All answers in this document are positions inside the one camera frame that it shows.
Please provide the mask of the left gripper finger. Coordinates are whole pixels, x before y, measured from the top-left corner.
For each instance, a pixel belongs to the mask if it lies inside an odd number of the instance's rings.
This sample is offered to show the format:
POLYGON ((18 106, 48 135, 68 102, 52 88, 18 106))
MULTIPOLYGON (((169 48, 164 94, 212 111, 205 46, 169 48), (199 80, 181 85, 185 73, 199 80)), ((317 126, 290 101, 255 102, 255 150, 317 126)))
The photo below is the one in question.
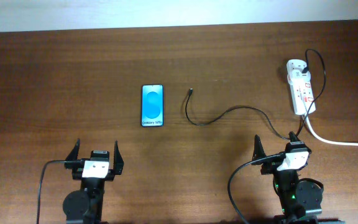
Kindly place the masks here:
POLYGON ((119 152, 118 142, 115 141, 114 144, 114 162, 113 162, 113 170, 115 175, 121 175, 124 168, 124 160, 119 152))
POLYGON ((80 150, 80 139, 77 139, 73 149, 67 155, 65 161, 66 162, 76 161, 78 159, 79 150, 80 150))

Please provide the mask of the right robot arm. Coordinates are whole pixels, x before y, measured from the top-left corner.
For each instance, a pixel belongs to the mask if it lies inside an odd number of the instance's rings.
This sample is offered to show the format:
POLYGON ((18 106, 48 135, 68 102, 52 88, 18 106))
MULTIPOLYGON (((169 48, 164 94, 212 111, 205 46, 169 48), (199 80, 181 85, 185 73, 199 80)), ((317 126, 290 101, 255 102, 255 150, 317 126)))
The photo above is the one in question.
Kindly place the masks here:
POLYGON ((285 150, 271 156, 265 154, 260 137, 254 137, 252 162, 261 166, 262 175, 273 175, 273 189, 282 207, 283 214, 275 216, 274 223, 318 223, 324 185, 298 175, 308 165, 310 154, 311 149, 294 133, 285 150))

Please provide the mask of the blue screen Galaxy smartphone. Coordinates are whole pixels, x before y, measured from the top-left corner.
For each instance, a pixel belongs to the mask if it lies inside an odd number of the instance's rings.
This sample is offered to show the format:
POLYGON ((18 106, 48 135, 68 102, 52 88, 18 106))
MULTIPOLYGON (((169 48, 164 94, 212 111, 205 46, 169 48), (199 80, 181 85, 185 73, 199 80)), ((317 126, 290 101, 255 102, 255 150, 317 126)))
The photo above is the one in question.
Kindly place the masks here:
POLYGON ((164 124, 164 93, 163 85, 142 86, 142 127, 160 127, 164 124))

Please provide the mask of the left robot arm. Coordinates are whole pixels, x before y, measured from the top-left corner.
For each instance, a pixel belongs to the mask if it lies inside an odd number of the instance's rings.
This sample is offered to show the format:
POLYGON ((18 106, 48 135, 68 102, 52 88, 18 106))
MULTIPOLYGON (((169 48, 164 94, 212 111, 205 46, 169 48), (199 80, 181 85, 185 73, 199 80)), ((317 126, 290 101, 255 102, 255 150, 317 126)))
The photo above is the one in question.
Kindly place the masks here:
POLYGON ((118 143, 114 143, 113 155, 108 151, 91 151, 89 158, 78 158, 80 141, 64 161, 71 170, 73 180, 81 182, 80 189, 69 193, 63 201, 67 223, 101 223, 105 183, 121 175, 124 161, 118 143))

